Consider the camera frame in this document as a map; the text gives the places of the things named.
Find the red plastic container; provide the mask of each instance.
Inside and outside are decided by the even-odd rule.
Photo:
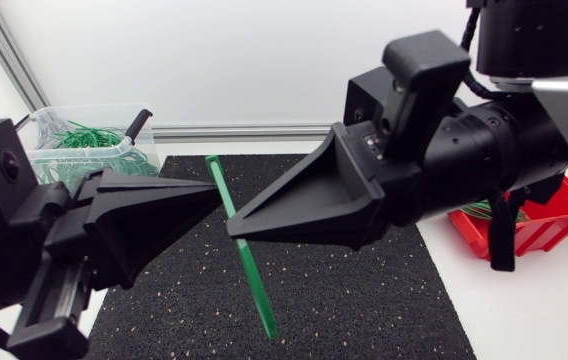
[[[568,179],[546,205],[527,201],[521,210],[530,219],[515,225],[515,254],[550,251],[568,236]],[[489,260],[488,227],[490,221],[469,216],[461,210],[448,214],[475,255]]]

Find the green wire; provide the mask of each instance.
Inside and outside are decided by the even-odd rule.
[[[124,138],[124,133],[119,129],[91,128],[74,121],[68,123],[76,128],[54,134],[53,137],[59,140],[55,149],[111,147],[120,144]],[[116,173],[127,175],[157,176],[159,173],[157,167],[148,162],[146,154],[136,148],[113,158],[37,160],[34,165],[40,183],[62,181],[69,189],[74,188],[87,172],[105,166],[111,167]]]
[[[482,200],[475,204],[470,204],[464,206],[462,211],[474,218],[483,219],[483,220],[491,220],[493,218],[493,212],[491,210],[491,205],[489,204],[488,200]],[[528,217],[526,214],[520,210],[517,213],[517,218],[515,219],[516,222],[524,222],[528,221]]]

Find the speckled mat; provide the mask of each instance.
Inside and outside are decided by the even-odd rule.
[[[300,155],[221,156],[239,208]],[[170,157],[161,176],[212,181],[203,157]],[[109,290],[87,359],[473,359],[415,226],[359,252],[250,243],[277,319],[269,341],[220,207],[128,291]]]

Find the metal bracket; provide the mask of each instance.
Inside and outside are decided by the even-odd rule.
[[[0,15],[0,64],[32,112],[50,105]]]

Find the cylindrical motor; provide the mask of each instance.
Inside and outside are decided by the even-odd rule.
[[[562,173],[568,145],[530,94],[446,116],[428,147],[422,218]]]
[[[489,0],[477,70],[499,77],[568,75],[568,0]]]

